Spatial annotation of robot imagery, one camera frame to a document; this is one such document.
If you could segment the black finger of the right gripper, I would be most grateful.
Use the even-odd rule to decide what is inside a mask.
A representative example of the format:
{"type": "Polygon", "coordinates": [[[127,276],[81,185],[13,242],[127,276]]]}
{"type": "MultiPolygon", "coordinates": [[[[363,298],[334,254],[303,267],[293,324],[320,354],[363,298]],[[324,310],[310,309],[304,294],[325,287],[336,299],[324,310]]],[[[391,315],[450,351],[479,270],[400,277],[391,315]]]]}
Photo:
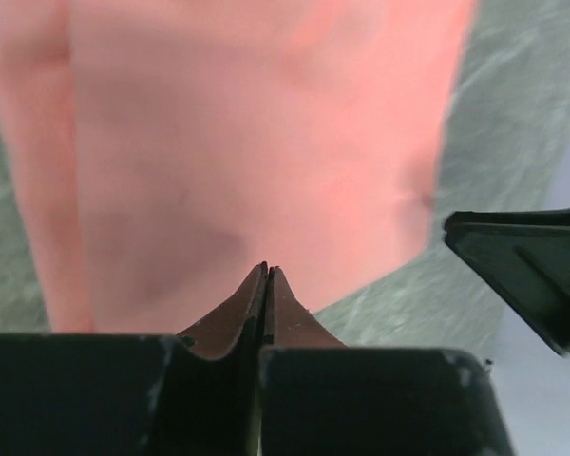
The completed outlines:
{"type": "Polygon", "coordinates": [[[560,356],[570,356],[570,208],[455,212],[446,246],[560,356]]]}

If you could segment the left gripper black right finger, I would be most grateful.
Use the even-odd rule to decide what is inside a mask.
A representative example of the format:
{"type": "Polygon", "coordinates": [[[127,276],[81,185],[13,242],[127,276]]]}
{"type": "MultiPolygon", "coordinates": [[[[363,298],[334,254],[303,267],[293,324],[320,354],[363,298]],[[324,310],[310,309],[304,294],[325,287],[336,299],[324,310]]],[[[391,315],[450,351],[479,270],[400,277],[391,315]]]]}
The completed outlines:
{"type": "Polygon", "coordinates": [[[484,366],[453,349],[343,345],[278,268],[259,354],[265,455],[510,455],[484,366]]]}

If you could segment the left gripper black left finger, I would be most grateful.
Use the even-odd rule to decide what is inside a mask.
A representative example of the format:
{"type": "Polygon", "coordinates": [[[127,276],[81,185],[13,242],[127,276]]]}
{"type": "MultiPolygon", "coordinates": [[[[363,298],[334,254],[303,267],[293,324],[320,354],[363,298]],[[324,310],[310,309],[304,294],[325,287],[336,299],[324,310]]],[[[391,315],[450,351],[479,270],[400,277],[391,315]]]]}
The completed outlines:
{"type": "Polygon", "coordinates": [[[265,264],[179,334],[0,333],[0,455],[254,455],[265,264]]]}

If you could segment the salmon pink t shirt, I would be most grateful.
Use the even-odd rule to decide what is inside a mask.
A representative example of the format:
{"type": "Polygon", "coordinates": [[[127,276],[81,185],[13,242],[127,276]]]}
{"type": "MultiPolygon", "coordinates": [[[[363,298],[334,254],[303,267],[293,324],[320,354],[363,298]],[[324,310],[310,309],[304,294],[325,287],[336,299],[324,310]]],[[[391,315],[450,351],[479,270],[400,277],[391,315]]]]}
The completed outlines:
{"type": "Polygon", "coordinates": [[[177,332],[259,262],[318,311],[428,243],[472,1],[0,1],[56,332],[177,332]]]}

